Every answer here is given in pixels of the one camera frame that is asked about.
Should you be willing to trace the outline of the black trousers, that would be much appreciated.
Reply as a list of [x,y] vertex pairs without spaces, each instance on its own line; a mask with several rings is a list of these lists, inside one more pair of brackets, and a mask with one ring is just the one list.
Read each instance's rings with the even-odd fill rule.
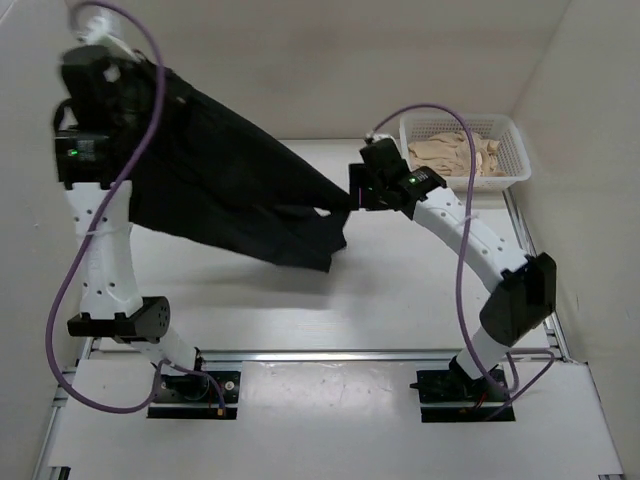
[[127,179],[137,225],[267,263],[327,272],[346,245],[347,192],[171,70]]

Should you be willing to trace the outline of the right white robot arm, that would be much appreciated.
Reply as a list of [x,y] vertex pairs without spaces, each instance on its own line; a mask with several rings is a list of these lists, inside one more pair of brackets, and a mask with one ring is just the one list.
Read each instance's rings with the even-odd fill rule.
[[403,213],[457,253],[489,293],[478,330],[463,336],[465,347],[450,363],[450,390],[470,400],[484,389],[484,375],[555,312],[556,262],[509,245],[471,218],[441,176],[428,167],[409,169],[393,139],[367,143],[360,156],[349,167],[354,207]]

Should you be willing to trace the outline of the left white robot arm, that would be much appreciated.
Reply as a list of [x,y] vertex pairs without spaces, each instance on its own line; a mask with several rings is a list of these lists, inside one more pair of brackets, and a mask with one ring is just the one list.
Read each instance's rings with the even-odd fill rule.
[[59,182],[73,214],[82,281],[79,312],[68,320],[72,337],[111,338],[145,355],[168,361],[175,388],[188,400],[206,395],[210,377],[198,351],[170,325],[162,296],[144,297],[136,282],[129,203],[133,186],[127,165],[154,111],[155,87],[141,63],[118,58],[104,46],[71,49],[61,59],[69,93],[54,117]]

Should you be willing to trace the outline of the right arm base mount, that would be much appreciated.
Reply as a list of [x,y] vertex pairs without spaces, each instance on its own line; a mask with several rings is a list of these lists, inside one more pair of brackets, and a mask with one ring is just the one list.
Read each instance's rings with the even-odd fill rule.
[[506,375],[490,371],[499,388],[485,378],[465,385],[450,370],[418,370],[409,387],[418,394],[421,422],[429,424],[513,422],[515,414]]

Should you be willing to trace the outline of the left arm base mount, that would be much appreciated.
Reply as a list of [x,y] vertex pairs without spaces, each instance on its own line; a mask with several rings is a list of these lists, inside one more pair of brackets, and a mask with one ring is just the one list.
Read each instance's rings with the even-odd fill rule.
[[203,376],[162,374],[156,399],[147,407],[149,419],[235,420],[238,414],[241,371],[204,368]]

